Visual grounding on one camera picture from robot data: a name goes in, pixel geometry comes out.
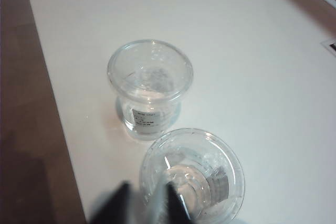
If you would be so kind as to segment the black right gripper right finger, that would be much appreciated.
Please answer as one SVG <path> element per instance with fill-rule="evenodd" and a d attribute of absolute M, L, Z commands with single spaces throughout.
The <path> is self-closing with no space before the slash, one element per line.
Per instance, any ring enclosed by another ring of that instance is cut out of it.
<path fill-rule="evenodd" d="M 191 224 L 182 201 L 177 195 L 172 183 L 166 185 L 167 188 L 167 215 L 170 224 Z"/>

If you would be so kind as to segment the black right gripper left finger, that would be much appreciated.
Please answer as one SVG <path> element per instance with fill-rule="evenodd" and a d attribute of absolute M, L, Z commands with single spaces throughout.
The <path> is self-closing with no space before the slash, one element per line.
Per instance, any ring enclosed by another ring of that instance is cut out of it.
<path fill-rule="evenodd" d="M 123 182 L 94 215 L 90 223 L 130 223 L 131 185 Z"/>

